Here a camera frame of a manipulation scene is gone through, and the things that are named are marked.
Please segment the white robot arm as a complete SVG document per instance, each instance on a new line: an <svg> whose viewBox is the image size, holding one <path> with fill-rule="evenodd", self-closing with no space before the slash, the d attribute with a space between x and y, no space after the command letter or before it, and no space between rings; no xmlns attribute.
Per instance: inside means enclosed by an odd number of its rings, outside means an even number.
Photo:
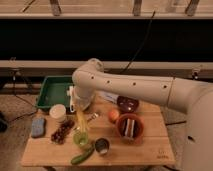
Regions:
<svg viewBox="0 0 213 171"><path fill-rule="evenodd" d="M74 94L90 104L102 90L166 106L187 115L182 171L213 171L213 83L175 77L109 74L91 58L72 74Z"/></svg>

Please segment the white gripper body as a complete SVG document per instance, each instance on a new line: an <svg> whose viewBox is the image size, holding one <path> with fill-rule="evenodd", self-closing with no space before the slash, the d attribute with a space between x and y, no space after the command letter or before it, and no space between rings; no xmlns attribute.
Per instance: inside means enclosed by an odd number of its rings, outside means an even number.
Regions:
<svg viewBox="0 0 213 171"><path fill-rule="evenodd" d="M95 91L93 89L75 86L73 90L73 97L75 106L84 111L91 105L95 97Z"/></svg>

